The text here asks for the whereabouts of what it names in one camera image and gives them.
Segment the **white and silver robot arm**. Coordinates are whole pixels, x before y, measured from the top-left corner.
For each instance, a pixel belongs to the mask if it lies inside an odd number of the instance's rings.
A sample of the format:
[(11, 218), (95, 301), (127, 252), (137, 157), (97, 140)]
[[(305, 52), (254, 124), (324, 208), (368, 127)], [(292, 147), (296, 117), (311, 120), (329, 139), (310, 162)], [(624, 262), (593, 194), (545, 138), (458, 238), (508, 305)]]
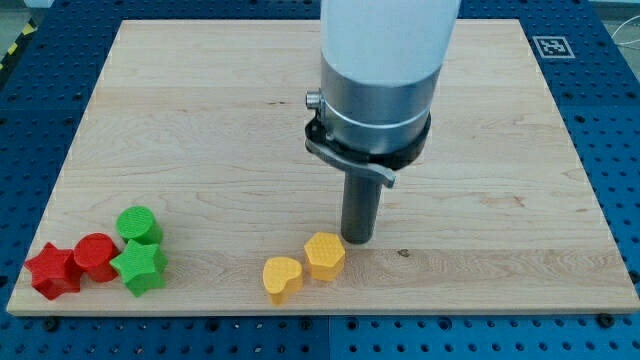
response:
[(344, 172), (341, 235), (374, 233), (381, 190), (423, 151), (461, 0), (324, 0), (305, 147)]

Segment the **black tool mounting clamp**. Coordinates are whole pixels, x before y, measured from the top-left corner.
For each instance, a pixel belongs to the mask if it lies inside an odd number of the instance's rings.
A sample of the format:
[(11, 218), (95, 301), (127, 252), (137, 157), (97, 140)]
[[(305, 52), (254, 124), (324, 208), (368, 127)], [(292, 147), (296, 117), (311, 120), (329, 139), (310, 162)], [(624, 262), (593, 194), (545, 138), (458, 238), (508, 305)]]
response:
[(431, 115), (418, 137), (406, 147), (386, 154), (370, 154), (351, 149), (337, 140), (329, 140), (324, 125), (316, 114), (305, 126), (305, 148), (326, 164), (353, 175), (392, 188), (395, 171), (413, 163), (422, 153), (431, 126)]

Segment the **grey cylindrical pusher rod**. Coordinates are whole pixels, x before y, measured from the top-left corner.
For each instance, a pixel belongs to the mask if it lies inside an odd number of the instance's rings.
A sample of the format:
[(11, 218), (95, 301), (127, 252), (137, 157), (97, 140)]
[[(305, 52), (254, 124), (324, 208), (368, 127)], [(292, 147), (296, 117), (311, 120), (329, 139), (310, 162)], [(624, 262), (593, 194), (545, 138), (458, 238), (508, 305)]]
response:
[(351, 244), (365, 244), (373, 236), (382, 184), (346, 173), (341, 211), (341, 235)]

